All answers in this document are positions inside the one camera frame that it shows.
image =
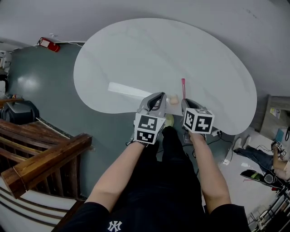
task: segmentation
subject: person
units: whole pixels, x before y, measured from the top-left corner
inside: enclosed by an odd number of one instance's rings
[[[199,182],[176,130],[168,126],[162,134],[162,162],[156,159],[158,142],[130,143],[60,231],[250,231],[204,137],[190,133]]]
[[[257,163],[263,172],[271,171],[274,169],[274,173],[277,177],[288,181],[290,179],[290,162],[279,160],[278,148],[276,144],[273,143],[271,150],[273,155],[269,155],[262,150],[257,150],[249,146],[251,142],[251,137],[248,136],[244,146],[241,146],[242,139],[238,138],[233,147],[233,151],[241,156],[247,157],[250,160]]]

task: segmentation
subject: forearm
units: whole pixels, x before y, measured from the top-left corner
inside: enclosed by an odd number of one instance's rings
[[[208,211],[231,203],[227,183],[216,165],[213,154],[206,141],[200,135],[192,136],[195,156],[200,173],[200,184]]]
[[[131,143],[100,177],[87,202],[97,202],[112,209],[128,184],[144,147],[138,142]]]
[[[273,155],[273,168],[279,169],[279,170],[284,170],[285,166],[287,164],[287,161],[279,161],[278,158],[278,151],[274,150],[274,155]]]

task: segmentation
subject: red pen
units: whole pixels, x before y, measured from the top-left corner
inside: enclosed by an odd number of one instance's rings
[[[185,99],[185,78],[182,78],[181,81],[182,81],[183,99]]]

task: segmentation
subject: shoe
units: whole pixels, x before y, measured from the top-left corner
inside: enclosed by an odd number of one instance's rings
[[[238,149],[238,148],[242,148],[242,146],[241,146],[241,142],[242,142],[242,139],[241,139],[241,138],[238,138],[238,139],[236,140],[235,145],[234,145],[234,147],[233,147],[232,150],[236,150],[236,149]]]
[[[244,144],[244,146],[243,146],[243,149],[246,149],[247,146],[250,145],[250,142],[251,142],[251,136],[248,136],[248,137],[246,138],[246,141],[245,141],[245,144]]]

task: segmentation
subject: kidney-shaped table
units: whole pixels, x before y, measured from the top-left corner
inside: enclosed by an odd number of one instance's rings
[[[181,114],[186,98],[215,115],[214,127],[243,132],[256,110],[256,87],[240,59],[210,34],[167,19],[131,19],[95,33],[80,50],[74,84],[81,100],[103,113],[136,112],[155,92],[177,95],[166,112]]]

